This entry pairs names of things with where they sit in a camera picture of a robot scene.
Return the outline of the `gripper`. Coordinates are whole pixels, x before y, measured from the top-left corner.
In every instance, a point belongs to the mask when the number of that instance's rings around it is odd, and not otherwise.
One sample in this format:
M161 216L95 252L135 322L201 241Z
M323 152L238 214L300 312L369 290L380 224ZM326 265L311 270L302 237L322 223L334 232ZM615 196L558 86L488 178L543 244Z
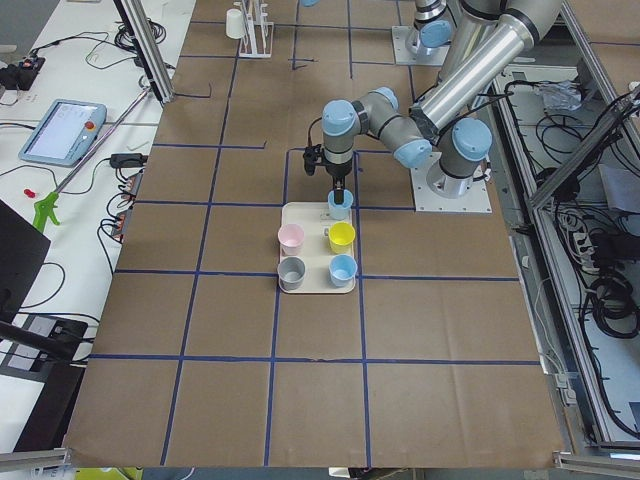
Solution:
M331 202L337 202L337 205L343 205L346 177L351 173L353 167L353 151L347 150L336 153L329 149L323 149L322 159L325 170L331 176L333 182L330 192Z

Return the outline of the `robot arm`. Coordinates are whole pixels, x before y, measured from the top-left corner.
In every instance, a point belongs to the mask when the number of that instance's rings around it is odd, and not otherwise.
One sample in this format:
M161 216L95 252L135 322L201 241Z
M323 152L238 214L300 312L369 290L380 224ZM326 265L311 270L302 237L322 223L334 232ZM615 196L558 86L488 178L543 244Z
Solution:
M457 20L446 0L416 0L414 20L405 40L407 51L415 55L433 53L449 44Z
M342 203L351 172L354 139L370 134L407 168L424 164L433 146L459 123L458 114L503 68L548 33L559 1L461 1L452 43L437 84L398 111L395 93L380 87L360 98L332 100L323 109L323 142L309 146L305 170L319 165L332 178L333 198Z

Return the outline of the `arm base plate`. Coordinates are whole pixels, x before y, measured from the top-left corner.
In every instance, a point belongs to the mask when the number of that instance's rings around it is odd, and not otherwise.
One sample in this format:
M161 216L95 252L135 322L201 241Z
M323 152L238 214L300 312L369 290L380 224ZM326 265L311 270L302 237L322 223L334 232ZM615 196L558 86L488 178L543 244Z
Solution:
M422 166L410 170L417 213L491 214L486 182L474 176L448 176L440 165L440 152L432 152Z
M450 43L435 47L410 46L409 40L414 31L412 26L393 26L391 39L394 61L397 65L422 65L441 67L444 64Z

